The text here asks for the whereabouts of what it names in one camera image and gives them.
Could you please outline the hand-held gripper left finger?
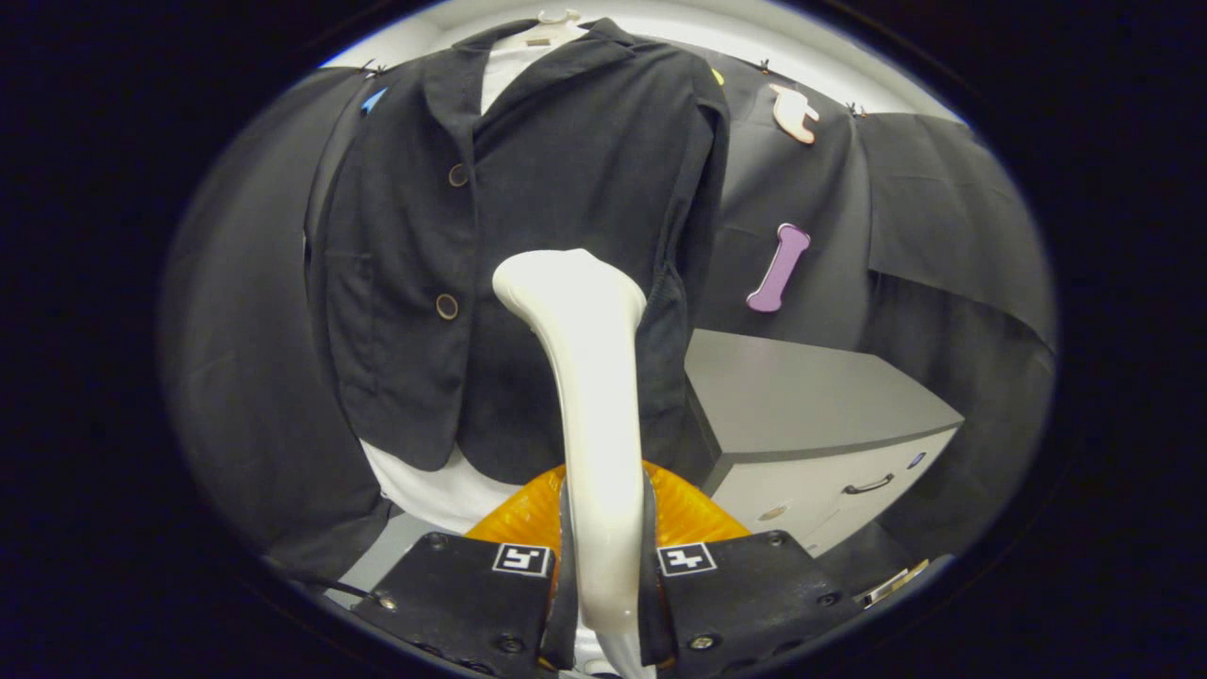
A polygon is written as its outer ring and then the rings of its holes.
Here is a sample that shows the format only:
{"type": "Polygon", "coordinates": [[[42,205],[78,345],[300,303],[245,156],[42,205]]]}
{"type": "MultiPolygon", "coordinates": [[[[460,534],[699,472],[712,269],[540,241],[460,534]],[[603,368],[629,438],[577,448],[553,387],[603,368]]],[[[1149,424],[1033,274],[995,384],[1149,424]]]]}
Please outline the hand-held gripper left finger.
{"type": "Polygon", "coordinates": [[[418,538],[354,605],[410,652],[480,675],[552,675],[573,663],[578,596],[556,467],[466,535],[418,538]]]}

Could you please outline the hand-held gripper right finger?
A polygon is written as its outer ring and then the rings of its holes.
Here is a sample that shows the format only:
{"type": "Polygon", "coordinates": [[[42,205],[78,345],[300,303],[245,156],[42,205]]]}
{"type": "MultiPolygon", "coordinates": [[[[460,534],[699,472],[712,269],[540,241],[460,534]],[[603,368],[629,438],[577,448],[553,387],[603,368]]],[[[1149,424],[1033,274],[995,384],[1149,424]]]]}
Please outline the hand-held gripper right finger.
{"type": "Polygon", "coordinates": [[[864,611],[785,529],[753,532],[702,491],[645,472],[641,658],[660,673],[752,673],[864,611]]]}

